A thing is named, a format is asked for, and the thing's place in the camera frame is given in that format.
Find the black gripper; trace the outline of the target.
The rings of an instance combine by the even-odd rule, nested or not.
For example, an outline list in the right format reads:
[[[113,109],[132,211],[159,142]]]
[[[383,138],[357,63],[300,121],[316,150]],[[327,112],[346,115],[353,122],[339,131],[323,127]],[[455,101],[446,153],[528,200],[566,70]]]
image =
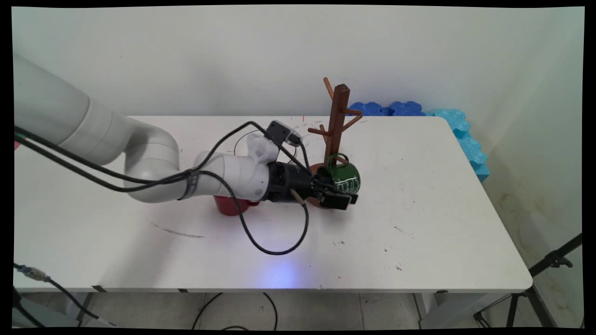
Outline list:
[[[319,208],[347,210],[349,204],[356,204],[358,195],[341,191],[331,181],[317,174],[306,173],[297,165],[283,162],[270,162],[267,165],[269,181],[266,199],[274,203],[291,203],[296,201],[291,191],[294,190],[301,199],[311,198],[311,204]]]

